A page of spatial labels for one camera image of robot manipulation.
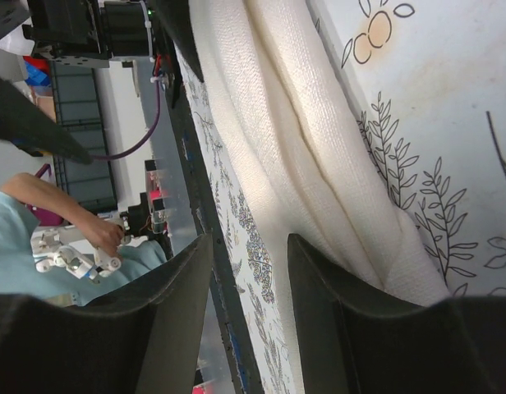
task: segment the forearm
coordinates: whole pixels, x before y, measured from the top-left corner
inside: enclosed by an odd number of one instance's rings
[[[47,209],[76,225],[92,215],[56,186],[27,173],[15,175],[0,190],[23,204]]]

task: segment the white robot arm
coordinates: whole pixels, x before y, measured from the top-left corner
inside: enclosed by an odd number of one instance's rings
[[[125,228],[121,218],[106,220]],[[53,268],[65,268],[78,279],[87,277],[94,281],[98,276],[108,277],[122,266],[120,259],[110,257],[101,249],[94,252],[94,261],[91,261],[69,245],[71,242],[84,239],[83,234],[74,226],[53,228],[33,238],[32,252],[38,272],[47,273]],[[125,245],[130,240],[131,237],[126,236],[122,243]]]

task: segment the shirt sleeve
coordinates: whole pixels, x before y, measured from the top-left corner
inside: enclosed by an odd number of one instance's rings
[[[39,220],[26,206],[0,191],[0,251],[29,250]]]

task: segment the cloth fold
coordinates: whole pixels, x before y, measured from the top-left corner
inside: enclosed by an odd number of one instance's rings
[[[419,305],[448,295],[371,163],[303,0],[190,0],[214,123],[273,261],[295,386],[288,278],[296,232],[371,285]]]

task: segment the human hand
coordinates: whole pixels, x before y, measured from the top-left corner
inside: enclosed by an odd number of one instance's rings
[[[124,233],[117,224],[89,212],[75,224],[93,247],[104,250],[111,257],[120,257],[117,248],[122,243]]]

